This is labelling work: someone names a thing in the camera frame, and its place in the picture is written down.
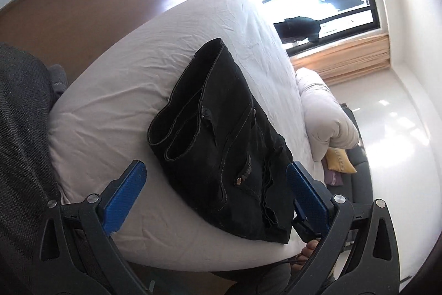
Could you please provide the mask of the right hand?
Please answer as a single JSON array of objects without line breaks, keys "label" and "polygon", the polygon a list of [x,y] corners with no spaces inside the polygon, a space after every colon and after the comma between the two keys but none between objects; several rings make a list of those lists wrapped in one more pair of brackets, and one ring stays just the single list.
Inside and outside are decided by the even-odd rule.
[{"label": "right hand", "polygon": [[316,247],[319,244],[319,239],[309,241],[301,250],[299,254],[294,257],[294,260],[291,262],[291,270],[293,273],[297,273],[301,271],[309,260],[309,258],[314,253]]}]

